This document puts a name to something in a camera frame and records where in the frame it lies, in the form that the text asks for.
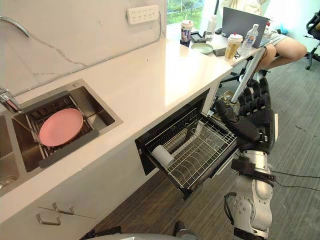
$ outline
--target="dish drawer rack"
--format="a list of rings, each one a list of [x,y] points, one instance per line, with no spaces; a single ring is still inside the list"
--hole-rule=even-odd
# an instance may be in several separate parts
[[[144,173],[158,168],[183,194],[188,196],[236,151],[236,136],[222,123],[202,113],[208,90],[168,116],[135,140]],[[153,150],[163,146],[174,158],[162,166]]]
[[[165,170],[181,188],[190,189],[235,140],[208,119],[197,119],[163,145],[175,159]]]

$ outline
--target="robotic arm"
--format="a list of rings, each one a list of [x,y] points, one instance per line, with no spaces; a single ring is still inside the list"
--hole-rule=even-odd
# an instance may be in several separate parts
[[[237,145],[241,152],[233,159],[231,168],[239,172],[234,213],[228,207],[228,194],[225,196],[227,215],[234,226],[234,240],[266,240],[272,222],[270,201],[273,195],[275,176],[268,168],[268,154],[276,141],[275,114],[267,79],[260,84],[252,84],[239,96],[239,114],[226,108],[222,100],[215,103],[216,110],[225,125],[238,137]]]

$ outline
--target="dishwasher drawer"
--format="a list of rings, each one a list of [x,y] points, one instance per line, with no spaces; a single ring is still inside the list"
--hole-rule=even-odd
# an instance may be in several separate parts
[[[236,150],[237,138],[232,132],[213,118],[194,111],[143,146],[145,156],[181,191],[184,199],[213,177]],[[163,167],[151,154],[159,145],[174,158],[168,167]]]

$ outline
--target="white cabinet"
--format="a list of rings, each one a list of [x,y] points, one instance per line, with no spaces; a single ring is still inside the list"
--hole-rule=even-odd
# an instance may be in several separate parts
[[[86,168],[79,169],[77,174],[2,223],[0,239],[78,240],[151,176],[145,176],[135,143],[124,144],[108,158],[102,156]],[[54,211],[53,203],[67,212],[72,207],[75,215]],[[40,224],[37,214],[46,222],[56,222],[59,217],[61,224]]]
[[[83,236],[83,228],[87,228],[95,222],[92,218],[66,215],[56,211],[37,207],[38,202],[33,202],[16,215],[0,225],[0,239],[2,240],[59,240],[80,239]],[[42,221],[60,225],[40,224],[36,215],[39,214]]]

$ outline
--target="drink cup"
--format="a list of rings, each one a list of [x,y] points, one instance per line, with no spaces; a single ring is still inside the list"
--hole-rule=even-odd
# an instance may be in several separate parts
[[[228,37],[228,44],[225,50],[224,59],[230,61],[236,54],[241,42],[244,38],[236,33],[231,34]]]
[[[194,26],[194,22],[191,20],[183,20],[181,22],[181,40],[180,44],[189,47],[191,41],[191,31]]]

